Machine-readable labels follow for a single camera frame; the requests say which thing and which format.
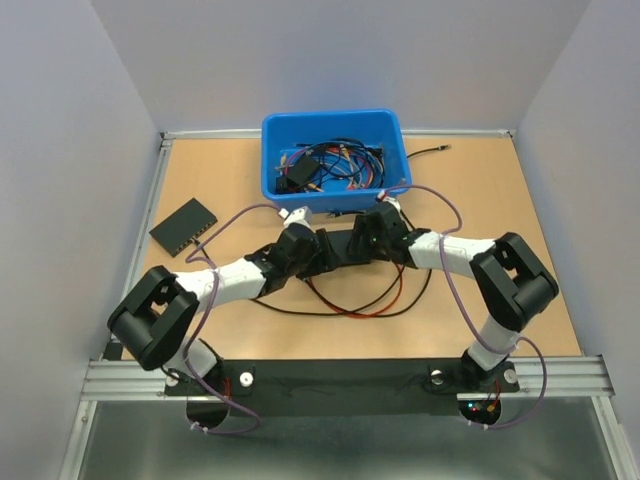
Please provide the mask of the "black network switch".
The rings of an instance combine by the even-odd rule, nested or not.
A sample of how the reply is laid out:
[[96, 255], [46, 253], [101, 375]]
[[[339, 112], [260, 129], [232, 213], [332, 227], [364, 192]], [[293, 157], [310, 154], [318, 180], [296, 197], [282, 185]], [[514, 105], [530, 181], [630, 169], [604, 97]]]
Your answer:
[[311, 265], [320, 273], [372, 262], [372, 258], [367, 252], [351, 246], [350, 230], [318, 229], [315, 234], [319, 251]]
[[171, 257], [176, 257], [194, 239], [217, 223], [213, 212], [191, 198], [149, 232], [151, 238]]

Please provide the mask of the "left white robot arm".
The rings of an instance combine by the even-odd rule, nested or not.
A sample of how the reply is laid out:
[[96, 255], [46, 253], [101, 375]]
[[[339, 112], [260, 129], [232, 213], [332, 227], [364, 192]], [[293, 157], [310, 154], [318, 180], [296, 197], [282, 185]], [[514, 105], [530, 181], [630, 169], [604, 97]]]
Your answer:
[[107, 326], [142, 369], [176, 370], [199, 393], [210, 394], [221, 386], [223, 371], [213, 349], [187, 334], [194, 317], [220, 305], [264, 297], [292, 277], [330, 272], [339, 263], [326, 230], [293, 223], [276, 242], [221, 267], [180, 273], [162, 265], [151, 268]]

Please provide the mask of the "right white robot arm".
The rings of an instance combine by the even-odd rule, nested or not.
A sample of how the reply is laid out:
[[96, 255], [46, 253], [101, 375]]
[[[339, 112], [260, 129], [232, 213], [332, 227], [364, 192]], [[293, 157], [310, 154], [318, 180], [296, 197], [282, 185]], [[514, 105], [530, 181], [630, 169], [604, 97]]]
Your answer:
[[[473, 343], [461, 357], [460, 378], [482, 390], [496, 378], [496, 368], [515, 349], [528, 323], [558, 296], [550, 271], [518, 234], [497, 239], [468, 239], [430, 229], [411, 230], [401, 213], [378, 204], [355, 217], [350, 252], [420, 270], [440, 270], [467, 322]], [[455, 289], [455, 275], [476, 282], [488, 311], [476, 328]]]

